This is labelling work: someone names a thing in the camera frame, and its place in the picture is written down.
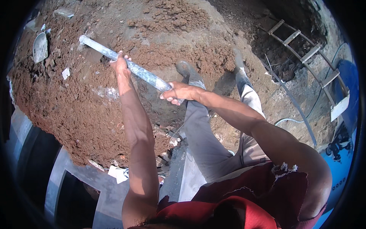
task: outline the leg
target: leg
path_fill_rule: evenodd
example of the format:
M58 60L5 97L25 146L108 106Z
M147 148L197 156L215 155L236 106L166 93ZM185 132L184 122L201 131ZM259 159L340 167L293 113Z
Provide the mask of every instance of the leg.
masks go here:
M178 72L189 77L189 84L204 88L203 79L189 63L180 61ZM184 129L192 156L206 182L212 182L242 167L213 135L208 110L196 101L188 101Z
M259 100L258 94L253 89L245 71L242 56L239 50L234 49L235 52L235 81L239 90L241 102L247 104L263 117L261 101ZM244 133L240 135L240 143L237 155L242 155L242 163L244 167L255 165L259 162L269 160L267 155L259 147L257 141Z

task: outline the red shirt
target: red shirt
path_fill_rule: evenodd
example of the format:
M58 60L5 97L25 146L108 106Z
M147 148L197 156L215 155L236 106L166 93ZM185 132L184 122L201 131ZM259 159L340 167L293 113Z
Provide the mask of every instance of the red shirt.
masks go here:
M168 202L164 197L157 217L175 216L192 223L203 223L223 202L235 202L245 209L244 229L312 228L325 210L313 219L299 221L307 191L307 174L272 162L254 166L239 176L202 186L190 202Z

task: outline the hole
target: hole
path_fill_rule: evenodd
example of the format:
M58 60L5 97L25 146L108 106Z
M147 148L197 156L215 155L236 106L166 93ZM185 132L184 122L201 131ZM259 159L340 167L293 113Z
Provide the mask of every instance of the hole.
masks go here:
M66 172L61 186L56 222L62 228L92 228L100 191Z
M40 211L44 210L48 180L60 149L61 144L52 134L32 127L20 153L20 186Z

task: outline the plastic bag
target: plastic bag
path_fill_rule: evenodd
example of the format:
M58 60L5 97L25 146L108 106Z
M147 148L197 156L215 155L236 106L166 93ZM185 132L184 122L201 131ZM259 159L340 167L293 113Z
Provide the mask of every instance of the plastic bag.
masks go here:
M93 88L92 91L102 98L107 98L109 101L116 101L119 98L119 91L116 88L98 86L97 89Z

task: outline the right hand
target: right hand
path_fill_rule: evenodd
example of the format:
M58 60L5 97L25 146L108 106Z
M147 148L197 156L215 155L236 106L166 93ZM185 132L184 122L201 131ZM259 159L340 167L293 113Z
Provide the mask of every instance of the right hand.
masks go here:
M172 104L180 105L177 99L194 100L197 91L200 89L196 86L191 86L177 81L168 82L172 86L171 89L164 91L161 95L161 99L166 99Z

